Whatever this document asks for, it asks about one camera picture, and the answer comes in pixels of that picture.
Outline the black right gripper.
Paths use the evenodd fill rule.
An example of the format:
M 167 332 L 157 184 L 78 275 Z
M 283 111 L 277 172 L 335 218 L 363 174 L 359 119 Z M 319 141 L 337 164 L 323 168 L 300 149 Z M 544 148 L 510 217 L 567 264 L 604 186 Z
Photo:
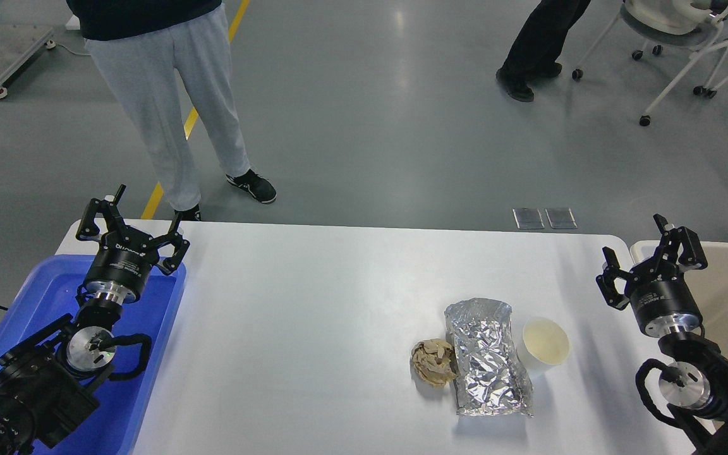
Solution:
M 696 231 L 676 227 L 659 214 L 653 215 L 661 237 L 651 257 L 651 274 L 633 274 L 619 267 L 616 252 L 602 248 L 603 271 L 596 276 L 604 302 L 624 310 L 629 303 L 642 334 L 660 339 L 670 333 L 691 332 L 704 317 L 686 283 L 685 274 L 705 270 L 708 260 Z M 629 284 L 629 294 L 619 292 L 617 282 Z

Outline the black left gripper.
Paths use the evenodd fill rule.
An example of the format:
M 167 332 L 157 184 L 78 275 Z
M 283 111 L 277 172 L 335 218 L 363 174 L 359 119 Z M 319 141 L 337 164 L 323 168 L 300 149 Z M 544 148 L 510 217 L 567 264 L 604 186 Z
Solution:
M 135 227 L 128 228 L 118 210 L 125 190 L 126 185 L 119 185 L 112 199 L 90 199 L 75 238 L 99 245 L 83 280 L 85 291 L 92 294 L 110 291 L 121 297 L 121 303 L 134 303 L 141 298 L 152 267 L 155 265 L 165 276 L 170 276 L 181 265 L 190 242 L 179 232 L 184 219 L 182 212 L 176 213 L 167 233 L 161 236 L 152 237 Z M 105 221 L 104 234 L 95 222 L 97 215 Z M 167 246 L 173 246 L 173 253 L 163 257 L 159 251 Z

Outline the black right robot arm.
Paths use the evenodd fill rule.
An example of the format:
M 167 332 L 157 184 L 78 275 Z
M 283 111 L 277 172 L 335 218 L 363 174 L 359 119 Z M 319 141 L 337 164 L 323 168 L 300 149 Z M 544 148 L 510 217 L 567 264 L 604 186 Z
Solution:
M 659 214 L 653 220 L 660 239 L 652 256 L 624 270 L 605 247 L 596 283 L 608 306 L 632 308 L 639 331 L 671 357 L 670 365 L 647 359 L 636 372 L 645 409 L 684 432 L 696 454 L 728 454 L 728 359 L 696 333 L 704 317 L 685 280 L 687 271 L 705 270 L 708 261 L 695 231 Z

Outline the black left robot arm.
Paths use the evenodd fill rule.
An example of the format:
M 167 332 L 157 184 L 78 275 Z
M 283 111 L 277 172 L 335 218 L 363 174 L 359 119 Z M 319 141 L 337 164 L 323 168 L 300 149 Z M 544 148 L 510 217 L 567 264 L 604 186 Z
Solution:
M 78 311 L 64 314 L 0 355 L 0 454 L 31 454 L 35 441 L 55 447 L 99 407 L 106 381 L 128 381 L 147 369 L 150 334 L 116 335 L 127 303 L 138 302 L 153 268 L 179 269 L 190 242 L 179 232 L 197 209 L 176 211 L 168 231 L 151 236 L 127 225 L 111 198 L 93 198 L 79 221 L 78 241 L 98 245 L 78 286 Z

